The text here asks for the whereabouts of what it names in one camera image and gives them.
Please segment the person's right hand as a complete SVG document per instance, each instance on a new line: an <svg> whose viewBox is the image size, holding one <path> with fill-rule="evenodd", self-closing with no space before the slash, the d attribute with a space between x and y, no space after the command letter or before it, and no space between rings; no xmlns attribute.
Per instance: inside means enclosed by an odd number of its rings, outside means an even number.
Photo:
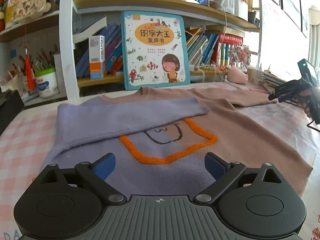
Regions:
<svg viewBox="0 0 320 240"><path fill-rule="evenodd" d="M299 104L301 108L303 109L304 113L307 115L308 118L312 119L311 109L310 109L310 103L308 102L309 97L314 97L317 102L319 103L320 100L320 91L319 87L313 87L310 89L306 89L302 92L300 92L300 96L304 98L302 101L299 101Z"/></svg>

